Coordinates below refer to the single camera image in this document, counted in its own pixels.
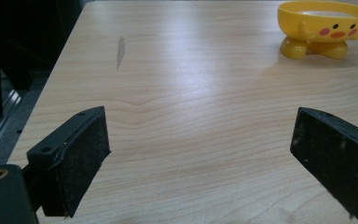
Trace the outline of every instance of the cartoon face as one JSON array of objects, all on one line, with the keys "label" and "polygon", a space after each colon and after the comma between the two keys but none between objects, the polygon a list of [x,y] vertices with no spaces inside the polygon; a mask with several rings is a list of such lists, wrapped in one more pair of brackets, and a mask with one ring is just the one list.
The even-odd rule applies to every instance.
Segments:
[{"label": "cartoon face", "polygon": [[358,20],[337,20],[321,25],[301,22],[300,38],[314,42],[339,42],[347,39],[358,39]]},{"label": "cartoon face", "polygon": [[351,25],[350,30],[347,32],[340,31],[338,28],[339,28],[338,23],[334,24],[332,27],[325,27],[319,32],[319,35],[320,36],[328,35],[330,38],[341,38],[343,36],[350,37],[351,35],[354,35],[357,32],[355,23]]}]

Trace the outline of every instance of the dark floor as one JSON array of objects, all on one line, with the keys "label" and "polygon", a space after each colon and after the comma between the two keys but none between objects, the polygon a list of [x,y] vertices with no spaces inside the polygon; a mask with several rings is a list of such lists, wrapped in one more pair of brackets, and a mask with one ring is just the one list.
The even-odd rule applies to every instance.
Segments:
[{"label": "dark floor", "polygon": [[33,75],[34,83],[28,91],[13,91],[5,75],[2,75],[1,79],[4,117],[0,122],[0,164],[5,164],[31,115],[48,76],[37,73]]}]

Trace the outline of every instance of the wooden table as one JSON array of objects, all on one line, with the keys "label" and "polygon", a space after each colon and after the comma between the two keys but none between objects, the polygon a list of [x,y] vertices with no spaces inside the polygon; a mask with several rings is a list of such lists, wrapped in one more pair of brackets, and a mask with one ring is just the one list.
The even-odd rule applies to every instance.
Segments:
[{"label": "wooden table", "polygon": [[300,106],[358,126],[358,40],[285,58],[279,4],[87,4],[9,163],[98,105],[113,152],[74,218],[41,223],[357,223],[289,147]]}]

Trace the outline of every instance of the yellow bowl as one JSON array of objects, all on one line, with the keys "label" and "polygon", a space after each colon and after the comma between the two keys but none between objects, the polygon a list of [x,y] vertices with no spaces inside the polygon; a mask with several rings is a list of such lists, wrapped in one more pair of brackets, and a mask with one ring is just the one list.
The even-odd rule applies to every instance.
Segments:
[{"label": "yellow bowl", "polygon": [[326,1],[286,2],[278,7],[278,23],[295,40],[334,43],[358,39],[358,6]]}]

